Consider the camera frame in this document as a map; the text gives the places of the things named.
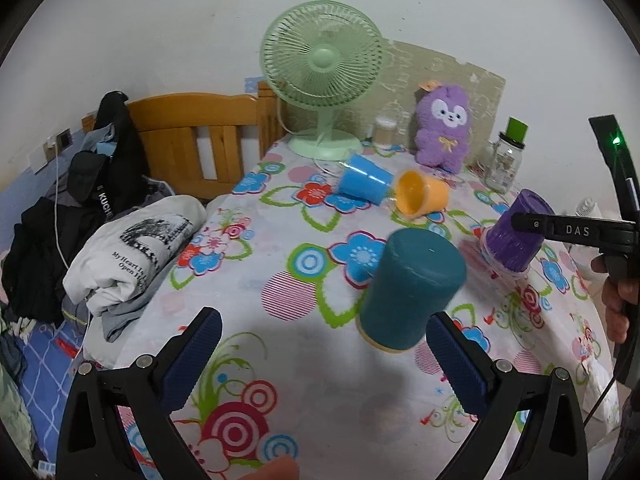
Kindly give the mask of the person's right hand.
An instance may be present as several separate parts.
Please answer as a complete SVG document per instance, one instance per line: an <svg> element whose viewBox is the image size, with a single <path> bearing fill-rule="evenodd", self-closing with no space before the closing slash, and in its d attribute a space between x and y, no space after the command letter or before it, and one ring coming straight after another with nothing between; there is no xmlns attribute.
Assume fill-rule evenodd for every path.
<svg viewBox="0 0 640 480"><path fill-rule="evenodd" d="M627 339L630 322L623 312L625 304L638 304L639 281L631 278L605 279L601 299L605 306L606 334L614 344L623 344Z"/></svg>

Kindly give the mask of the person's left hand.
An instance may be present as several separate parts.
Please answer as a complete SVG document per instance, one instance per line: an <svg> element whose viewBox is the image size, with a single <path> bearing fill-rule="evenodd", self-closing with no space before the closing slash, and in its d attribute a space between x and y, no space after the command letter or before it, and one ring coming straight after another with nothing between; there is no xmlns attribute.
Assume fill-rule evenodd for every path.
<svg viewBox="0 0 640 480"><path fill-rule="evenodd" d="M262 468L246 474L240 480L298 480L299 466L291 456L272 460Z"/></svg>

